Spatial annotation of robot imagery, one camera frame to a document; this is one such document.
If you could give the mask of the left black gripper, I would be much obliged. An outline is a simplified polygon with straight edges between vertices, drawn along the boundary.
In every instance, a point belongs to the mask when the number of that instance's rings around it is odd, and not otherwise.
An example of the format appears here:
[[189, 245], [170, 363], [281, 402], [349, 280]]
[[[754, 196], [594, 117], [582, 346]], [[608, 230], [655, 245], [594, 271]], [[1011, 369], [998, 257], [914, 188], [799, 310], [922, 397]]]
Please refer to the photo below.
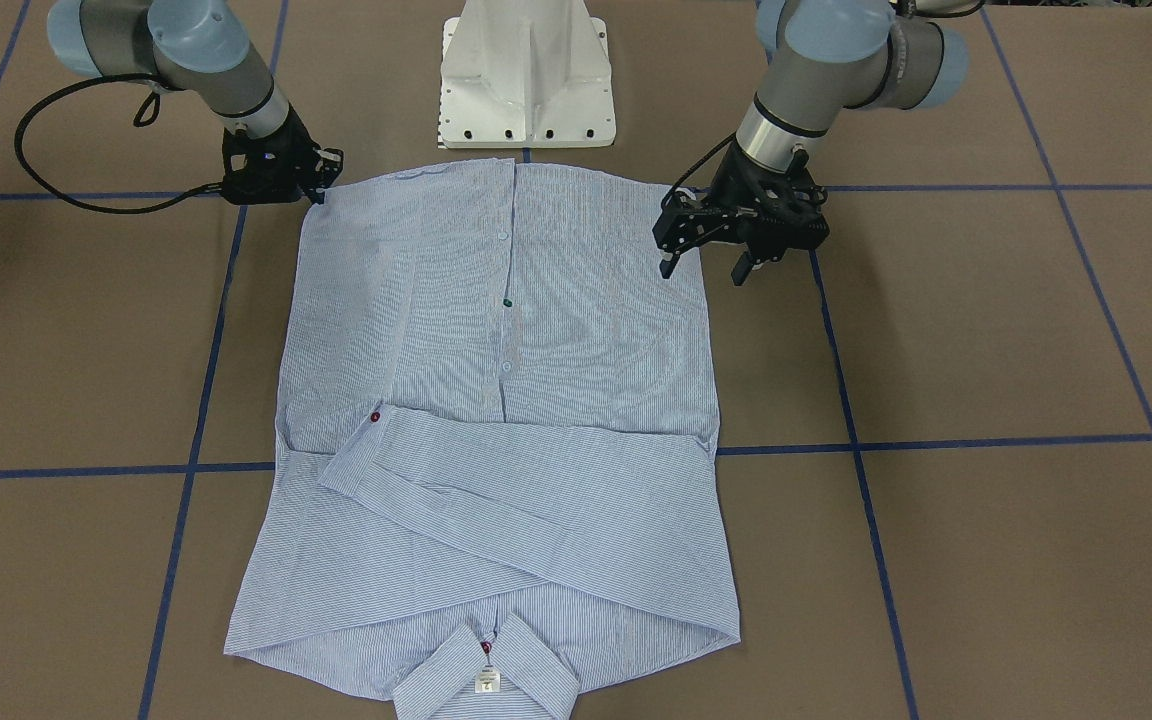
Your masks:
[[[723, 151], [717, 177], [702, 199], [685, 191], [685, 179]], [[776, 263], [788, 250], [813, 251], [829, 236], [823, 215], [828, 194], [808, 170], [809, 152], [791, 150], [788, 168], [770, 170], [748, 158], [735, 141], [717, 146], [681, 174], [660, 200], [653, 225], [660, 253], [659, 273], [675, 274], [682, 256], [707, 243], [745, 247], [732, 266], [732, 283], [742, 287], [756, 265]]]

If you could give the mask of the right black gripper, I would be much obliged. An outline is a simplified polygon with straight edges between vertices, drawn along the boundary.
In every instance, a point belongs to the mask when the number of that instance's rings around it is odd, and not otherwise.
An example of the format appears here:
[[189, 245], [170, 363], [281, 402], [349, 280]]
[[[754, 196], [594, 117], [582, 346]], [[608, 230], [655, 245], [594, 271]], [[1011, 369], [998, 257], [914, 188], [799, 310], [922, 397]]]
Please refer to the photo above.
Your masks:
[[312, 141], [297, 109], [270, 136], [253, 138], [247, 129], [225, 131], [221, 141], [221, 197], [234, 205], [308, 199], [323, 205], [343, 170], [344, 154]]

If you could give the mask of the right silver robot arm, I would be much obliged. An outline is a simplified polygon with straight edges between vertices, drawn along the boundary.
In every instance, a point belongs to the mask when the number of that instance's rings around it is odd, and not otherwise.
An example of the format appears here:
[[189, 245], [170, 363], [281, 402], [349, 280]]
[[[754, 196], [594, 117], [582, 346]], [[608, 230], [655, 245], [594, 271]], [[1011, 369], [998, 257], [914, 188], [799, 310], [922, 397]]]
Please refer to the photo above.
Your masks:
[[225, 1], [59, 1], [47, 41], [79, 82], [47, 96], [109, 85], [147, 88], [132, 123], [156, 122], [164, 94], [194, 92], [223, 123], [223, 179], [188, 191], [234, 205], [321, 204], [343, 154], [312, 141], [273, 70]]

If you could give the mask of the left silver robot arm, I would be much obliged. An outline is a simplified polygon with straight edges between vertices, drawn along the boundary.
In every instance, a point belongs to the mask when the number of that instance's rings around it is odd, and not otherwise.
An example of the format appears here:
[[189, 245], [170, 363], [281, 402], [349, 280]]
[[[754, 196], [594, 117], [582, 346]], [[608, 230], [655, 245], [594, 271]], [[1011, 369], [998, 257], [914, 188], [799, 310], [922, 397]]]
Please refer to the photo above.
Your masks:
[[670, 278], [708, 243], [741, 247], [732, 282], [829, 236], [826, 188], [810, 164], [846, 109], [937, 108], [967, 78], [963, 36], [914, 1], [764, 1], [756, 32], [771, 63], [738, 128], [710, 150], [719, 159], [696, 197], [677, 181], [653, 227]]

